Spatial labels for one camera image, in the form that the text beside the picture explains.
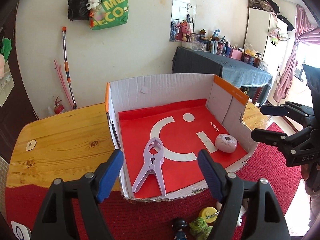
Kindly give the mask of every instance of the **red paper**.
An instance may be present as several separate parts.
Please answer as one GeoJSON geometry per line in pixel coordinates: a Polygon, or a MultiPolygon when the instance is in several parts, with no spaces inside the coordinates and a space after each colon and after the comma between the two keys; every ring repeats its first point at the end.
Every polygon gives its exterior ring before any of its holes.
{"type": "MultiPolygon", "coordinates": [[[[219,134],[228,134],[226,129],[205,107],[205,103],[206,99],[200,99],[119,112],[123,150],[131,185],[133,185],[143,166],[143,150],[150,140],[152,127],[158,121],[166,117],[173,117],[174,122],[166,124],[161,129],[160,139],[167,149],[180,154],[194,152],[197,156],[198,152],[205,148],[204,143],[196,134],[198,132],[203,131],[212,143],[215,142],[219,134]],[[186,122],[183,119],[185,113],[192,114],[194,121],[186,122]]],[[[211,156],[215,162],[221,163],[226,168],[246,154],[246,151],[238,144],[235,152],[231,154],[217,150],[211,156]]],[[[165,158],[162,173],[167,193],[185,188],[204,179],[197,160],[180,162],[165,158]]],[[[156,177],[149,175],[141,189],[134,195],[136,198],[161,195],[156,177]]]]}

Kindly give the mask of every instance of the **mirror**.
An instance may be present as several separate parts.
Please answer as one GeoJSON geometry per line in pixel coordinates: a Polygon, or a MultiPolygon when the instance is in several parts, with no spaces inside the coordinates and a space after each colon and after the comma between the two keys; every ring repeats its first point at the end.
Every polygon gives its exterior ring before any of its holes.
{"type": "Polygon", "coordinates": [[[173,0],[170,41],[182,42],[186,29],[194,32],[197,0],[173,0]]]}

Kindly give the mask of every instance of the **wood knot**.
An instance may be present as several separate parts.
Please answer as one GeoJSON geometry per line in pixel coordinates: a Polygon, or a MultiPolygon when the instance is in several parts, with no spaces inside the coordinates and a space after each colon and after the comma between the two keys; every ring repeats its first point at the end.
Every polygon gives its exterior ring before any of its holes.
{"type": "Polygon", "coordinates": [[[93,141],[92,143],[90,143],[91,146],[96,146],[99,142],[98,141],[93,141]]]}
{"type": "Polygon", "coordinates": [[[27,165],[31,167],[33,165],[33,160],[27,160],[27,165]]]}

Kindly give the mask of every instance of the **pink box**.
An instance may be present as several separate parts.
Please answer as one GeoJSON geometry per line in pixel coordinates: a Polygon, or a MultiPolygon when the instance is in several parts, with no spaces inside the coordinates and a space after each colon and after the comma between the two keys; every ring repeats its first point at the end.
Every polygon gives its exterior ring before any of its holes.
{"type": "Polygon", "coordinates": [[[242,52],[239,51],[239,50],[232,49],[232,50],[230,51],[229,57],[234,58],[234,59],[237,59],[237,60],[241,60],[241,58],[242,58],[242,52]]]}

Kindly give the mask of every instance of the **red knitted fabric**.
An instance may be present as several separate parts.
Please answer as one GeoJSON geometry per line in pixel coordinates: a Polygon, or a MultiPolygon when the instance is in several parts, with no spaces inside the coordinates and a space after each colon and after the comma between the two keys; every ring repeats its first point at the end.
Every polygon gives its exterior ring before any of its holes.
{"type": "MultiPolygon", "coordinates": [[[[268,130],[282,131],[274,123],[268,130]]],[[[237,175],[253,181],[267,178],[284,213],[301,179],[299,167],[287,168],[282,154],[275,147],[265,144],[258,144],[248,164],[237,175]]],[[[5,203],[9,224],[14,220],[32,229],[46,192],[46,188],[35,185],[7,188],[5,203]]],[[[159,203],[128,202],[121,197],[120,192],[112,192],[100,208],[115,240],[169,240],[174,238],[172,219],[183,217],[191,222],[202,208],[215,206],[215,203],[209,190],[185,199],[159,203]]],[[[81,240],[88,239],[77,200],[74,200],[74,209],[81,240]]],[[[241,238],[242,229],[243,226],[236,228],[234,240],[241,238]]]]}

